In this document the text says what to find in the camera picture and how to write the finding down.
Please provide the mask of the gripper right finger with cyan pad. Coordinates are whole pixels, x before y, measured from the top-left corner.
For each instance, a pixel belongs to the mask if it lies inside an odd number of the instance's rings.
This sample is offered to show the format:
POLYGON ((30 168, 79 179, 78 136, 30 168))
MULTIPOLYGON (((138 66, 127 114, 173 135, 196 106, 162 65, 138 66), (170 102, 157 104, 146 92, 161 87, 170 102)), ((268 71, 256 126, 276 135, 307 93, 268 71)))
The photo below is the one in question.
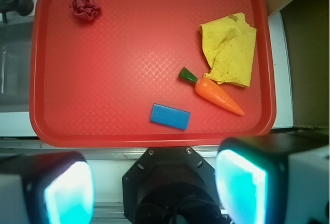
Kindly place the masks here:
POLYGON ((329 223, 329 136, 229 137, 215 183, 234 223, 329 223))

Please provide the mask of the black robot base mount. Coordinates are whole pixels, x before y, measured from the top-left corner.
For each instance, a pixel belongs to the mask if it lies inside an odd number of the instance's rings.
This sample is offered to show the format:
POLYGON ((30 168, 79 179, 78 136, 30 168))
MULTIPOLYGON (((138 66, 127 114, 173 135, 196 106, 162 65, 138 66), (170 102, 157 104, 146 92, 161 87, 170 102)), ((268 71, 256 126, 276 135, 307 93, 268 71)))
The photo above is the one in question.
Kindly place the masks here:
POLYGON ((191 147, 149 148, 122 177, 131 223, 229 223, 214 168, 191 147))

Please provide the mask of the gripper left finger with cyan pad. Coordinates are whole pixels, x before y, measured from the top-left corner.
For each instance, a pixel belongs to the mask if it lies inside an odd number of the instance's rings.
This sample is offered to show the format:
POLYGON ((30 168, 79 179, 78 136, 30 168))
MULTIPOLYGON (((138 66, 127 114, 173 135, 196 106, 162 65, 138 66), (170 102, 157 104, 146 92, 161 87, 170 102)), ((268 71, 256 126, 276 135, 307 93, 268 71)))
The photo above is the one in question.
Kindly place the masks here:
POLYGON ((95 186, 76 151, 1 159, 1 223, 90 223, 95 186))

